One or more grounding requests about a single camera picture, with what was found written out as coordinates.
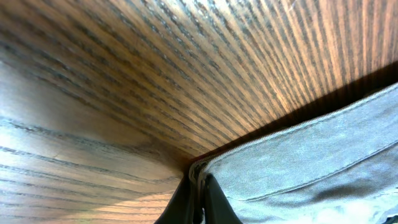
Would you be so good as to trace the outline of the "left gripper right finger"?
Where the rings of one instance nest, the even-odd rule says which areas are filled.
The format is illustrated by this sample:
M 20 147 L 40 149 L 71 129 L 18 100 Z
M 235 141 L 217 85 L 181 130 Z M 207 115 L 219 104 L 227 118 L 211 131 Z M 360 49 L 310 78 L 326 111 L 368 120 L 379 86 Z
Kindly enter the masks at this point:
M 214 176 L 206 177 L 203 193 L 206 224 L 242 224 Z

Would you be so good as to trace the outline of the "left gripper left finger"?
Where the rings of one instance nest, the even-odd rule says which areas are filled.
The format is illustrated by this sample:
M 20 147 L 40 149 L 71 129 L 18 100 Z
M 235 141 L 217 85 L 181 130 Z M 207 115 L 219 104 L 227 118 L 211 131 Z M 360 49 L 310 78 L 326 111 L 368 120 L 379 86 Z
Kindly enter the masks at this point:
M 193 224 L 194 199 L 192 183 L 188 177 L 183 177 L 155 224 Z

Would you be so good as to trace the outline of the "grey shorts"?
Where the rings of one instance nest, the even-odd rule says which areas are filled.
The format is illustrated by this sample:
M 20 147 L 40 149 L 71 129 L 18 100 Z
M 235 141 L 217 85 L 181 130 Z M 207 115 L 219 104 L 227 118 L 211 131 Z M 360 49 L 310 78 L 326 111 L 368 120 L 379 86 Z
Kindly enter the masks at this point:
M 397 85 L 194 163 L 243 223 L 383 223 L 397 213 Z

